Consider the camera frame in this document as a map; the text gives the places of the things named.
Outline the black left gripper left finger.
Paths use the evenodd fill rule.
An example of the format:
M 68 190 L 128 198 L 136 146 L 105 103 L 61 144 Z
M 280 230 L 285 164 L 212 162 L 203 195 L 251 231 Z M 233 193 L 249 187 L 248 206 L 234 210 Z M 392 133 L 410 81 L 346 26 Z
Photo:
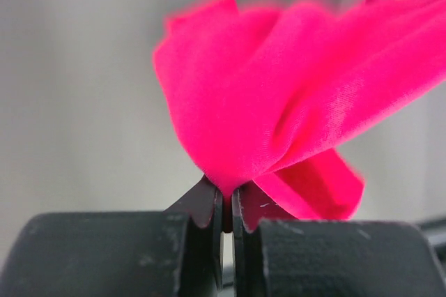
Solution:
M 37 215 L 1 269 L 1 295 L 216 296 L 222 214 L 203 178 L 164 211 Z

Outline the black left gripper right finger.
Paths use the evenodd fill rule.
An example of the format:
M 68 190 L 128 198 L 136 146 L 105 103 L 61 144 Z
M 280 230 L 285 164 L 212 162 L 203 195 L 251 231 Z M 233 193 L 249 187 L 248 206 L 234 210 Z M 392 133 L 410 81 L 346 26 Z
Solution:
M 444 296 L 441 239 L 392 221 L 295 220 L 254 185 L 232 196 L 237 296 Z

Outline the pink red t shirt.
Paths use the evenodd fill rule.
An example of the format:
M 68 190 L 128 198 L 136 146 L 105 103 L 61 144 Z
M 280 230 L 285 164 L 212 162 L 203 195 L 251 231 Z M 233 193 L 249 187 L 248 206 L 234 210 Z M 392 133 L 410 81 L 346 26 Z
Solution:
M 337 147 L 444 81 L 445 0 L 205 0 L 167 19 L 153 61 L 224 197 L 253 181 L 296 218 L 346 220 L 364 181 Z

